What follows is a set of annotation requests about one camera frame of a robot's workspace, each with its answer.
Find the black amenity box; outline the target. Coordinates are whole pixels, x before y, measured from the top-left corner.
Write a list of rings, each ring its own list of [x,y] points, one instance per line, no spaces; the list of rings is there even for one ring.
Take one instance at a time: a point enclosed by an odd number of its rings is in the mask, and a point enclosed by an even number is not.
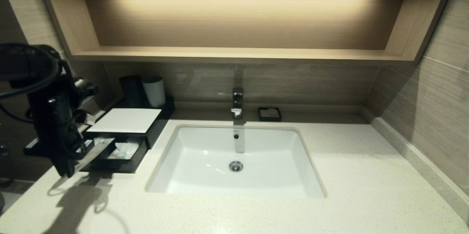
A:
[[[148,143],[148,149],[152,149],[153,145],[155,144],[157,138],[159,135],[162,133],[164,127],[166,126],[167,122],[173,115],[173,112],[175,111],[175,104],[174,104],[174,98],[171,96],[166,97],[166,104],[163,107],[160,108],[152,108],[152,107],[129,107],[127,104],[126,100],[121,100],[119,101],[115,107],[113,108],[143,108],[143,109],[160,109],[162,112],[159,114],[155,122],[152,124],[150,129],[144,133],[144,134],[136,134],[136,133],[94,133],[94,132],[87,132],[87,129],[85,129],[83,135],[85,136],[86,134],[97,134],[97,135],[110,135],[110,136],[117,136],[118,134],[126,134],[130,136],[143,136],[146,138],[146,141]]]

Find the white wrapped amenity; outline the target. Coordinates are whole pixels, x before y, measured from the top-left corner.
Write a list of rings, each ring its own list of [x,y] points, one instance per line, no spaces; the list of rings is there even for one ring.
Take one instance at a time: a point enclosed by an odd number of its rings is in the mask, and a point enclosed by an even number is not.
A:
[[[116,143],[115,150],[112,151],[107,159],[111,160],[130,160],[139,149],[137,143]]]

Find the white card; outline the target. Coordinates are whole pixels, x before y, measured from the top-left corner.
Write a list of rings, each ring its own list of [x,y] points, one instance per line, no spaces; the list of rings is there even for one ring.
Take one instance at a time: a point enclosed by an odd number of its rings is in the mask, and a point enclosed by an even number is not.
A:
[[[160,109],[113,108],[89,127],[87,132],[144,134],[161,112]]]

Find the black cup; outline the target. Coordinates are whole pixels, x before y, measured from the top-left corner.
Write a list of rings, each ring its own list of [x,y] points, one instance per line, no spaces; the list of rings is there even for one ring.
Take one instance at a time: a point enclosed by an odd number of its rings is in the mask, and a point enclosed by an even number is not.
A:
[[[143,107],[145,105],[146,96],[141,76],[129,75],[120,77],[119,84],[129,107]]]

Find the white cup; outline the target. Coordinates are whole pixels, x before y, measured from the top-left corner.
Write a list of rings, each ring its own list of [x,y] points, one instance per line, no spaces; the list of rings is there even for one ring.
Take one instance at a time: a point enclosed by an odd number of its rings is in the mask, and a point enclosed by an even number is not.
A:
[[[161,76],[142,76],[142,85],[152,107],[163,107],[166,104],[165,87]]]

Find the chrome faucet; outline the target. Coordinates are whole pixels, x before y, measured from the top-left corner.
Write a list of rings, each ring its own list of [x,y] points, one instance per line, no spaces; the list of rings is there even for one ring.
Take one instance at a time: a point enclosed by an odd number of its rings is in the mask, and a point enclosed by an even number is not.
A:
[[[241,87],[233,88],[231,114],[234,120],[243,118],[243,97],[244,89]]]

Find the black soap dish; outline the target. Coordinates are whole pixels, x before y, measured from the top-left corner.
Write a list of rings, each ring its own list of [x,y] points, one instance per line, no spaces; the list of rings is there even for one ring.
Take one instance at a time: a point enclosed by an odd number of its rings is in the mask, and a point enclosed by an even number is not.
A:
[[[280,109],[277,108],[277,107],[273,107],[273,108],[278,110],[279,116],[278,117],[270,117],[265,113],[266,109],[268,109],[268,108],[270,108],[270,107],[259,107],[258,108],[259,120],[263,121],[263,122],[281,122],[282,121],[282,115],[281,115]]]

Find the white sink basin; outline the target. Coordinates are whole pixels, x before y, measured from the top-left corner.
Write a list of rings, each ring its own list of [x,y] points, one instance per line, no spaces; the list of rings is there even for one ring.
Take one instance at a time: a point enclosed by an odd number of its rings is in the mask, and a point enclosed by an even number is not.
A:
[[[243,170],[231,172],[232,161],[242,162]],[[298,131],[264,127],[177,127],[146,191],[235,197],[327,197]]]

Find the wooden wall shelf niche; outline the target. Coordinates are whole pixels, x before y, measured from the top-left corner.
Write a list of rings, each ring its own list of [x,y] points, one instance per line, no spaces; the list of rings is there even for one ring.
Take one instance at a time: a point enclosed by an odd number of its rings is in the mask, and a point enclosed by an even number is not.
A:
[[[75,61],[417,65],[445,0],[46,0]]]

